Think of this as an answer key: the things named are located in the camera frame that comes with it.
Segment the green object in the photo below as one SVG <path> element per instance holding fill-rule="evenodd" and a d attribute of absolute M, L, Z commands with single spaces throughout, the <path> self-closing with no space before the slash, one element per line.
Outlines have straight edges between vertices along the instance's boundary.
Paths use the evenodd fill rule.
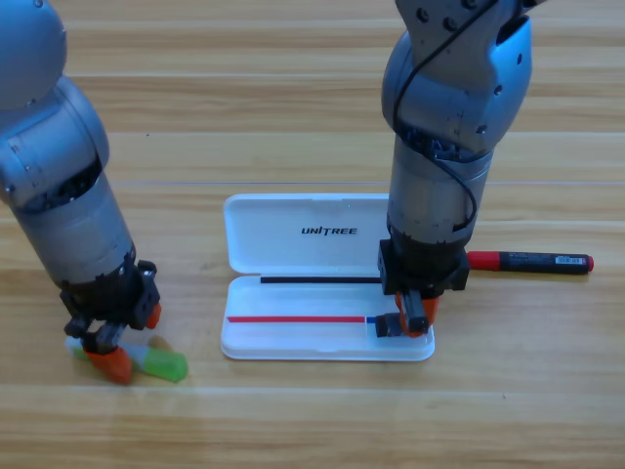
<path fill-rule="evenodd" d="M 67 337 L 65 346 L 79 360 L 87 361 L 89 358 L 82 349 L 79 339 Z M 154 349 L 148 345 L 132 345 L 119 343 L 133 363 L 133 368 L 145 374 L 156 376 L 177 383 L 187 377 L 187 357 L 183 354 L 163 349 Z"/>
<path fill-rule="evenodd" d="M 143 372 L 177 383 L 187 377 L 187 357 L 168 350 L 148 347 Z"/>

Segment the wooden table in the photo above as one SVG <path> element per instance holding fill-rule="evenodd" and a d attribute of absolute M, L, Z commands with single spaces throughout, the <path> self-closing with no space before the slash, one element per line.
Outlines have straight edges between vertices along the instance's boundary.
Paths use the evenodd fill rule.
<path fill-rule="evenodd" d="M 625 11 L 551 0 L 472 249 L 589 252 L 588 278 L 474 274 L 419 364 L 233 362 L 222 206 L 238 192 L 384 192 L 392 0 L 56 0 L 67 73 L 109 131 L 108 175 L 159 266 L 156 333 L 189 378 L 108 384 L 0 218 L 0 467 L 625 467 Z M 129 333 L 128 340 L 146 341 Z"/>

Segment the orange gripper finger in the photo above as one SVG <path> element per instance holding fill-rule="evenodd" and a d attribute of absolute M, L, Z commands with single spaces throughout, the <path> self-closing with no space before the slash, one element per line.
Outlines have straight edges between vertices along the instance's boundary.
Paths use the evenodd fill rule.
<path fill-rule="evenodd" d="M 401 330 L 408 337 L 416 339 L 417 337 L 421 337 L 423 333 L 421 332 L 411 332 L 408 329 L 408 323 L 406 321 L 406 314 L 403 311 L 403 307 L 401 306 L 401 293 L 398 293 L 395 297 L 395 301 L 397 307 L 399 308 L 399 324 L 401 325 Z M 437 310 L 438 310 L 438 298 L 433 298 L 431 300 L 422 300 L 423 309 L 426 313 L 426 318 L 428 318 L 428 322 L 430 326 L 432 326 L 437 318 Z"/>
<path fill-rule="evenodd" d="M 106 355 L 92 354 L 85 351 L 94 367 L 104 373 L 111 381 L 118 384 L 129 384 L 132 376 L 133 364 L 121 347 L 117 347 Z"/>
<path fill-rule="evenodd" d="M 160 307 L 160 305 L 154 306 L 154 309 L 152 310 L 152 314 L 149 315 L 149 318 L 147 318 L 146 327 L 148 329 L 154 329 L 158 325 L 161 311 L 162 311 L 162 308 Z"/>
<path fill-rule="evenodd" d="M 434 324 L 434 321 L 437 319 L 437 311 L 438 311 L 438 298 L 433 298 L 431 300 L 423 300 L 423 309 L 426 312 L 426 318 L 430 322 L 430 325 Z"/>

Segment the silver metal cylinder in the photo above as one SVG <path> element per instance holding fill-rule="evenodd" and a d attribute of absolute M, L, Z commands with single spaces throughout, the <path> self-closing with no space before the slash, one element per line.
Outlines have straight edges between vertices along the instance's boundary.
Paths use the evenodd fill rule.
<path fill-rule="evenodd" d="M 465 181 L 478 205 L 492 155 L 470 163 L 444 161 Z M 389 196 L 389 223 L 395 231 L 420 243 L 457 242 L 473 232 L 476 220 L 463 230 L 453 231 L 455 225 L 466 221 L 471 209 L 470 199 L 454 179 L 396 138 Z"/>
<path fill-rule="evenodd" d="M 39 213 L 14 208 L 14 214 L 57 285 L 88 283 L 110 274 L 133 249 L 104 173 L 90 190 L 66 205 Z"/>

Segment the gray robot arm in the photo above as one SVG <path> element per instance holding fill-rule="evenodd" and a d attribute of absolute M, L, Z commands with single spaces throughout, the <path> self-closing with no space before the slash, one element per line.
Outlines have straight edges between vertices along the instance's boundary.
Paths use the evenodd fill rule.
<path fill-rule="evenodd" d="M 154 327 L 156 267 L 136 250 L 106 179 L 108 141 L 85 95 L 63 76 L 65 31 L 47 0 L 0 2 L 0 199 L 61 290 L 67 335 L 110 378 L 132 365 L 123 330 Z M 104 324 L 89 330 L 95 321 Z"/>
<path fill-rule="evenodd" d="M 390 239 L 381 241 L 379 269 L 385 294 L 400 304 L 404 332 L 432 325 L 422 300 L 465 288 L 464 247 L 494 149 L 529 86 L 525 13 L 544 1 L 396 0 L 407 31 L 383 82 L 382 109 L 396 147 Z"/>

